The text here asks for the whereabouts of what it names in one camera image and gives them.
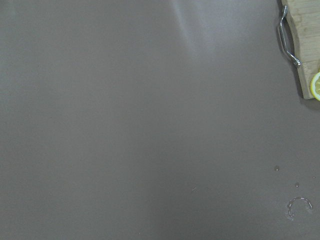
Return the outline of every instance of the citrus slice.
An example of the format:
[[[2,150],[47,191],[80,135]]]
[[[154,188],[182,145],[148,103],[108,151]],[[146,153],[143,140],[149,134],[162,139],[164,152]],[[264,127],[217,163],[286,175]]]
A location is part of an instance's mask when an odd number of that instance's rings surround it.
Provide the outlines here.
[[[315,99],[320,101],[320,72],[318,72],[311,80],[310,92]]]

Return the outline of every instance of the gray surface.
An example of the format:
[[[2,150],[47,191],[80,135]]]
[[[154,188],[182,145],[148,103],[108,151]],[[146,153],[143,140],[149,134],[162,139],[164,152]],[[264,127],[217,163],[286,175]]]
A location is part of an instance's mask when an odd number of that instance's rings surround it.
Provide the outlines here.
[[[0,1],[0,239],[318,240],[320,103],[279,9]]]

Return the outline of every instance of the wood grain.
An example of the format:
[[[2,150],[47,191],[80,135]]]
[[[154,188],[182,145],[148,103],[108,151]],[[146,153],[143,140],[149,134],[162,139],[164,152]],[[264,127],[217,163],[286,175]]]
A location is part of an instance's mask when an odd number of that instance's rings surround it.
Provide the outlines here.
[[[310,82],[320,69],[320,0],[282,0],[288,6],[294,55],[302,62],[298,68],[303,98],[312,99]]]

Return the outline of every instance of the cutting board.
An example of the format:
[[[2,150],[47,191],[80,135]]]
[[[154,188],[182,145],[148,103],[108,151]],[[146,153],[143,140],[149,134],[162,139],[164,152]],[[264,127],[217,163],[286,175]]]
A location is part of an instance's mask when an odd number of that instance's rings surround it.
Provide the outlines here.
[[[303,98],[312,99],[310,82],[320,69],[320,0],[282,0],[288,6],[294,55],[301,61],[298,75]]]

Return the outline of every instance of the silver handle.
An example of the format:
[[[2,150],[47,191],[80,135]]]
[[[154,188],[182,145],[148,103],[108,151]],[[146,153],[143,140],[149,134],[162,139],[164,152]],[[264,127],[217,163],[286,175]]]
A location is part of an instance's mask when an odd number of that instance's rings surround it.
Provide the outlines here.
[[[280,33],[282,48],[283,48],[284,52],[288,55],[288,57],[291,59],[291,61],[295,65],[295,67],[298,68],[301,66],[301,61],[298,58],[296,58],[291,52],[289,52],[288,47],[287,47],[285,32],[284,32],[284,19],[288,13],[288,6],[286,6],[286,5],[283,6],[282,11],[283,11],[283,15],[281,17],[281,21],[279,24],[279,33]]]

